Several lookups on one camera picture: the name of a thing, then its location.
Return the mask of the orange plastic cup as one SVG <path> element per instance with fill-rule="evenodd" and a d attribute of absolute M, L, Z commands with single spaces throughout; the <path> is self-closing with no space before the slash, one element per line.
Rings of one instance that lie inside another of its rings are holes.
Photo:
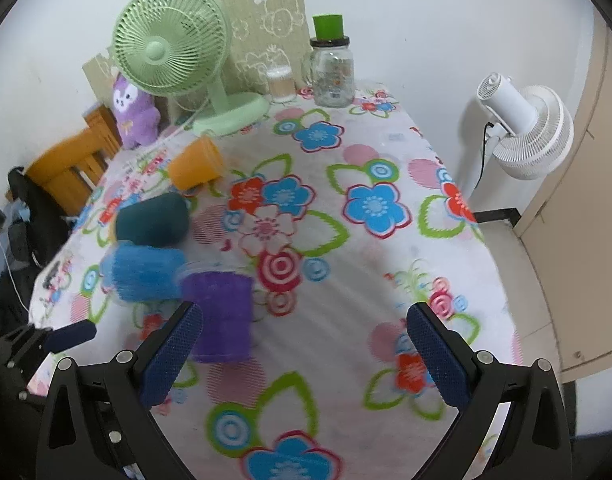
<path fill-rule="evenodd" d="M 210 130 L 186 146 L 168 165 L 171 183 L 180 191 L 206 184 L 225 174 L 225 161 Z"/>

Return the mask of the glass mason jar mug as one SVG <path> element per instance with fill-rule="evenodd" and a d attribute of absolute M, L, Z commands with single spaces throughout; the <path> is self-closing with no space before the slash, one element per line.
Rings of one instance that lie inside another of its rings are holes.
<path fill-rule="evenodd" d="M 309 44 L 311 50 L 303 57 L 301 70 L 315 102 L 332 108 L 349 106 L 356 92 L 350 38 L 311 38 Z"/>

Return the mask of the blue plastic cup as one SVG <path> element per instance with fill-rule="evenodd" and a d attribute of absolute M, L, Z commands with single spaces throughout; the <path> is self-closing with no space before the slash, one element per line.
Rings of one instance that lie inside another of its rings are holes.
<path fill-rule="evenodd" d="M 102 285 L 125 302 L 179 299 L 178 273 L 186 263 L 177 248 L 118 242 L 100 262 Z"/>

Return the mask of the orange wooden chair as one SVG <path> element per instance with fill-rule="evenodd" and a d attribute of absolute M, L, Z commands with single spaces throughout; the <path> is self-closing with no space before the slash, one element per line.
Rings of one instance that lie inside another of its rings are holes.
<path fill-rule="evenodd" d="M 107 106 L 96 105 L 84 121 L 79 133 L 54 144 L 23 170 L 66 217 L 82 212 L 120 151 L 120 135 Z"/>

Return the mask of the green cup on jar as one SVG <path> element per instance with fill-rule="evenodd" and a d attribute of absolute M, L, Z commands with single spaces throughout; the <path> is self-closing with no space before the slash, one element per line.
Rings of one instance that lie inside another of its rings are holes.
<path fill-rule="evenodd" d="M 342 14 L 320 14 L 312 18 L 315 25 L 315 39 L 319 41 L 341 40 L 344 34 Z"/>

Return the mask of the green desk fan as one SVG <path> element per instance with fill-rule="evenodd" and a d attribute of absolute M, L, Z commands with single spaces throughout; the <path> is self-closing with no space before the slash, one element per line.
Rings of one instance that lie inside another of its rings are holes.
<path fill-rule="evenodd" d="M 228 136 L 267 114 L 257 92 L 229 93 L 222 69 L 231 52 L 232 27 L 220 0 L 130 0 L 112 35 L 114 61 L 131 84 L 152 96 L 207 92 L 194 115 L 195 136 Z"/>

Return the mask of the purple plush toy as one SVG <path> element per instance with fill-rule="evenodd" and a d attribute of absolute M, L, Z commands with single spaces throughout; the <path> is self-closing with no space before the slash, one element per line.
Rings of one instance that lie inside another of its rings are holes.
<path fill-rule="evenodd" d="M 154 98 L 118 74 L 113 84 L 112 112 L 125 150 L 154 143 L 161 113 Z"/>

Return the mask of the dark teal cup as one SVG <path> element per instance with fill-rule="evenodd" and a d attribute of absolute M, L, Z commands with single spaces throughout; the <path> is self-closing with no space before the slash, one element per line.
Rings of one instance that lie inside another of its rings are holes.
<path fill-rule="evenodd" d="M 117 242 L 167 247 L 181 243 L 189 229 L 187 202 L 169 192 L 120 209 L 112 233 Z"/>

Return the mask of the floral tablecloth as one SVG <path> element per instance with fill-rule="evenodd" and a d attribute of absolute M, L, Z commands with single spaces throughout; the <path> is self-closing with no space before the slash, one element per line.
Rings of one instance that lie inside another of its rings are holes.
<path fill-rule="evenodd" d="M 408 479 L 455 411 L 410 344 L 424 301 L 474 349 L 522 359 L 474 215 L 379 84 L 307 91 L 218 142 L 227 172 L 187 193 L 191 261 L 254 281 L 251 355 L 191 358 L 153 415 L 200 479 Z"/>

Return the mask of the white standing fan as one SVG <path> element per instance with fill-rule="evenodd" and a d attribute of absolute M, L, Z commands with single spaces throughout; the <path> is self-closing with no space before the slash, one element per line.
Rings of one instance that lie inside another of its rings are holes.
<path fill-rule="evenodd" d="M 570 111 L 552 88 L 517 88 L 498 72 L 487 75 L 459 123 L 457 180 L 468 206 L 524 212 L 563 165 L 574 137 Z"/>

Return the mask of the purple plastic cup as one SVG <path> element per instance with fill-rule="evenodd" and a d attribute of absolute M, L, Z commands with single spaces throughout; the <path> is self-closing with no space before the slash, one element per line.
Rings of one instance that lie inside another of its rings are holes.
<path fill-rule="evenodd" d="M 199 307 L 202 326 L 191 351 L 200 363 L 235 363 L 251 357 L 253 279 L 243 271 L 189 262 L 177 273 L 181 298 Z"/>

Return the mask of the dark clothes pile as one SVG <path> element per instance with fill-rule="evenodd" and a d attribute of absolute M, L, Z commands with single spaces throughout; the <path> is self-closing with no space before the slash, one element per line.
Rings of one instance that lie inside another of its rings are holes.
<path fill-rule="evenodd" d="M 36 279 L 70 236 L 66 212 L 21 167 L 8 173 L 12 202 L 0 209 L 0 337 L 29 321 Z"/>

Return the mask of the beige cartoon cardboard panel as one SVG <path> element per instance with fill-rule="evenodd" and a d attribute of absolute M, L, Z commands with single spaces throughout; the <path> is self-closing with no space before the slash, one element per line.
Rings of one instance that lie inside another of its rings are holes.
<path fill-rule="evenodd" d="M 227 92 L 268 93 L 266 71 L 292 67 L 296 87 L 304 87 L 301 62 L 310 51 L 305 0 L 221 0 L 231 20 L 231 52 L 222 70 Z M 98 53 L 82 70 L 97 101 L 108 108 L 118 70 L 110 48 Z M 207 90 L 197 89 L 171 100 L 155 98 L 167 115 L 202 110 L 208 103 Z"/>

